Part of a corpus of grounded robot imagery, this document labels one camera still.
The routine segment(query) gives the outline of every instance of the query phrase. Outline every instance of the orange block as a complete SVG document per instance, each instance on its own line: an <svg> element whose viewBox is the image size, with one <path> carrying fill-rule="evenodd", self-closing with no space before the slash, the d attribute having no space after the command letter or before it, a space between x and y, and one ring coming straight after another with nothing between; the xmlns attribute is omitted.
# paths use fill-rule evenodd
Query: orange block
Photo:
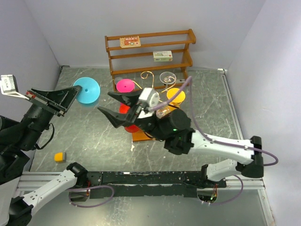
<svg viewBox="0 0 301 226"><path fill-rule="evenodd" d="M132 138L133 142L152 140L147 135L145 135L145 133L141 129L139 129L135 133L132 133Z"/></svg>
<svg viewBox="0 0 301 226"><path fill-rule="evenodd" d="M59 152L55 154L55 161L57 163L59 162L66 162L66 153L65 152Z"/></svg>

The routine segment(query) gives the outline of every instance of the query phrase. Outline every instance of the table surface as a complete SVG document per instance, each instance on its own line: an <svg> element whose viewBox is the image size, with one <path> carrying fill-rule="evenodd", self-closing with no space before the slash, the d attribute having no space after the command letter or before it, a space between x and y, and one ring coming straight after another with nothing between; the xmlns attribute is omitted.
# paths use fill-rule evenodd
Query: table surface
<svg viewBox="0 0 301 226"><path fill-rule="evenodd" d="M177 71L172 72L178 78L182 77ZM155 72L155 85L160 84L158 80L160 73ZM204 132L237 138L227 92L219 72L189 70L188 74L193 76L194 111ZM118 110L119 103L107 95L108 91L112 91L108 69L64 67L56 89L71 86L80 77L94 78L101 85L98 105L114 111ZM151 86L151 78L142 80L139 73L124 77L134 79L142 87ZM64 118L54 117L52 122L55 125L55 137L45 149L36 152L31 171L63 171L74 161L79 162L89 171L200 170L204 164L222 160L210 154L173 155L163 148L163 143L158 141L133 143L135 147L131 151L131 134L123 128L113 128L96 107L86 108L75 101ZM181 104L181 108L190 117L188 99ZM40 139L40 144L45 143L50 134L50 131L45 132ZM61 151L67 152L67 162L56 164L53 160L54 154ZM219 191L218 201L227 200L237 192L237 190ZM62 193L45 205L29 225L266 225L257 190L244 190L235 201L214 207L201 205L196 198L145 196L115 197L104 206L82 209L71 206L67 195ZM88 200L84 205L102 201L103 199Z"/></svg>
<svg viewBox="0 0 301 226"><path fill-rule="evenodd" d="M159 75L155 71L155 85L160 85ZM171 70L182 78L182 73ZM237 138L234 120L230 111L227 93L218 71L189 70L193 77L192 93L196 119L205 133ZM200 170L208 163L223 160L211 154L174 155L163 148L164 142L144 141L132 143L131 134L123 127L115 129L107 118L97 110L98 106L118 112L120 103L107 95L112 91L112 80L108 69L69 68L64 67L56 89L72 86L81 77L91 77L101 86L99 102L94 107L84 107L76 100L64 117L54 117L53 140L43 150L37 151L31 171L63 171L72 162L78 162L89 171L167 171ZM126 74L124 78L135 80L142 87L151 87L151 76L141 79L140 73ZM190 117L189 99L181 108ZM166 92L160 94L166 99ZM43 145L50 137L51 131L45 131L40 138ZM66 163L57 164L54 155L67 153Z"/></svg>

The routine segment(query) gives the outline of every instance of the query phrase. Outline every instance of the small yellow cube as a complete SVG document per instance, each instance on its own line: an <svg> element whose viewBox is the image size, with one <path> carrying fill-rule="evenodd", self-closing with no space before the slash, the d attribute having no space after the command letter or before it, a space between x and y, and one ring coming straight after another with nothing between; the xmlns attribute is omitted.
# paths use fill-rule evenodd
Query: small yellow cube
<svg viewBox="0 0 301 226"><path fill-rule="evenodd" d="M66 152L59 152L55 154L55 161L59 162L66 162Z"/></svg>

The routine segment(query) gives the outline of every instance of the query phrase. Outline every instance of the pink cup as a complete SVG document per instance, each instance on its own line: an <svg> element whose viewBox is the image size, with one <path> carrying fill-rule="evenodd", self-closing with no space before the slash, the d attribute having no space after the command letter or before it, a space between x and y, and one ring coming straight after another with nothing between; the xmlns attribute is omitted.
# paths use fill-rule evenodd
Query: pink cup
<svg viewBox="0 0 301 226"><path fill-rule="evenodd" d="M120 93L129 93L135 89L135 83L130 79L123 79L117 83L116 88Z"/></svg>

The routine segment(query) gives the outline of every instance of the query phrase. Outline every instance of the yellow cup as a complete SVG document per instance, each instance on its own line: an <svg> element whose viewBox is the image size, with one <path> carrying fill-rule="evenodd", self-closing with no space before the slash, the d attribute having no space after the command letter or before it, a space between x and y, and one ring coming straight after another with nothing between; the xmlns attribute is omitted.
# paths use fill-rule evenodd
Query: yellow cup
<svg viewBox="0 0 301 226"><path fill-rule="evenodd" d="M179 91L179 88L171 88L167 91L167 98L171 99L177 92ZM183 91L180 92L180 94L170 103L171 105L178 106L180 105L186 98L186 95Z"/></svg>

